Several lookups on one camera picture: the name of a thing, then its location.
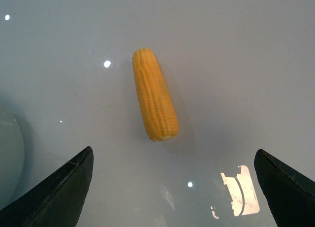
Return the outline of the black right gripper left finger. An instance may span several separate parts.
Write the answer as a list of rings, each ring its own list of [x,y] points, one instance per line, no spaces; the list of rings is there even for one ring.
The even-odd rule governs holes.
[[[74,227],[92,180],[94,154],[87,147],[0,211],[2,227]]]

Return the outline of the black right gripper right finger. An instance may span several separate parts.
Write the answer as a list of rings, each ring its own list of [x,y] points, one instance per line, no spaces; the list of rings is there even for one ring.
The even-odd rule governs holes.
[[[272,216],[279,227],[315,225],[315,182],[263,149],[254,168]]]

